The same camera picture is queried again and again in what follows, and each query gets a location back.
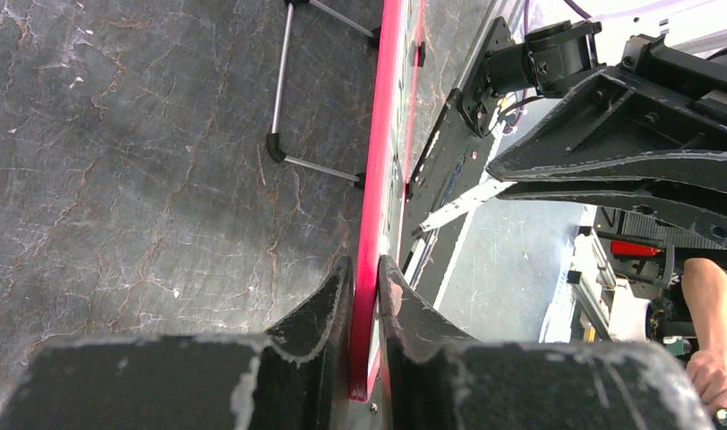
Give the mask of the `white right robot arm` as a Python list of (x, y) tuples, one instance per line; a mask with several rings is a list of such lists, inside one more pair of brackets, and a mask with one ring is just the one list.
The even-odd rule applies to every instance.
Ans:
[(471, 102), (526, 89), (557, 100), (487, 173), (505, 199), (632, 211), (727, 248), (727, 47), (700, 58), (640, 34), (608, 66), (601, 28), (564, 21), (484, 50)]

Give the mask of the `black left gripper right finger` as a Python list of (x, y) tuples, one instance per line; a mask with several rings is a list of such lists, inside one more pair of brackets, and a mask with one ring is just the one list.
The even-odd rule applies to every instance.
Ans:
[(413, 291), (383, 256), (388, 429), (709, 429), (684, 369), (652, 343), (483, 343)]

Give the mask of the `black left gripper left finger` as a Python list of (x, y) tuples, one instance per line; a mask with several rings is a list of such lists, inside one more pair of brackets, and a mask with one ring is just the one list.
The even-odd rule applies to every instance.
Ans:
[(64, 338), (30, 362), (0, 429), (342, 429), (354, 269), (266, 331)]

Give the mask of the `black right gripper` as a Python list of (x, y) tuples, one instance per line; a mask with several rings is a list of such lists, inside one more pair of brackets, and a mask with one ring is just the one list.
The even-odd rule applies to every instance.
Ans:
[(621, 69), (576, 86), (487, 170), (503, 181), (637, 182), (526, 182), (500, 198), (635, 212), (727, 249), (727, 193), (663, 182), (727, 181), (727, 48), (703, 59), (641, 34)]

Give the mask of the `pink framed whiteboard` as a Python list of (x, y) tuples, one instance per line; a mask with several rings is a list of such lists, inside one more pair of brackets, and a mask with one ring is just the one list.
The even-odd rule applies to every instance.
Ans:
[(348, 348), (349, 397), (359, 402), (371, 397), (380, 369), (379, 260), (400, 252), (424, 9), (422, 1), (383, 5)]

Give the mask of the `black white whiteboard marker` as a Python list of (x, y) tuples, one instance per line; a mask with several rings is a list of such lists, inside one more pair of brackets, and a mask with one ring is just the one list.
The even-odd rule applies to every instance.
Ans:
[(412, 231), (412, 236), (420, 237), (430, 231), (449, 224), (451, 221), (467, 214), (471, 210), (476, 209), (490, 199), (499, 196), (515, 184), (516, 182), (503, 182), (495, 178), (490, 178), (481, 184), (468, 189), (455, 200), (450, 201), (438, 210), (431, 212), (417, 226), (417, 228)]

